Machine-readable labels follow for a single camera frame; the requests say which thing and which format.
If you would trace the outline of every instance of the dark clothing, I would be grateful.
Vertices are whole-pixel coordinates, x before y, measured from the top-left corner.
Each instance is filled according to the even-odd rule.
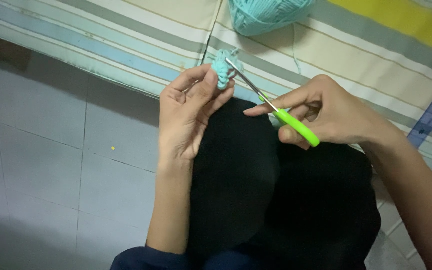
[[[119,269],[364,269],[380,229],[371,164],[344,144],[282,144],[267,115],[232,98],[194,160],[185,255],[136,247]]]

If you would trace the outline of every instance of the forearm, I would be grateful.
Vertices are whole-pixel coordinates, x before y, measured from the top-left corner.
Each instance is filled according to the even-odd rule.
[[[432,269],[432,171],[404,135],[362,144],[388,189],[406,228]]]
[[[147,246],[175,254],[185,252],[192,174],[192,161],[169,158],[159,161]]]

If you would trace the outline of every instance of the turquoise yarn ball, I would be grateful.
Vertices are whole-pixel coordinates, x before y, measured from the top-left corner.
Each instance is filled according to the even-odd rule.
[[[244,36],[267,33],[306,17],[315,0],[228,0],[234,29]]]

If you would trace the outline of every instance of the hand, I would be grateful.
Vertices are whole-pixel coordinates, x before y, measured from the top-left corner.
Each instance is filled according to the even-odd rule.
[[[198,153],[209,117],[234,93],[234,80],[223,91],[210,64],[185,70],[159,97],[159,155],[191,161]]]
[[[291,108],[289,114],[302,121],[321,142],[361,144],[402,134],[327,75],[315,76],[305,85],[275,98],[272,103],[277,108]],[[261,104],[245,110],[244,114],[257,116],[272,111],[269,105]],[[282,126],[278,136],[283,143],[309,148],[309,143],[289,125]]]

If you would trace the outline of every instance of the person's left hand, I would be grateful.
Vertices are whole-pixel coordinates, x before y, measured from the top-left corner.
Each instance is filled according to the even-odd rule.
[[[210,64],[185,70],[159,97],[159,155],[191,161],[198,153],[209,117],[234,93],[234,80],[223,91]]]

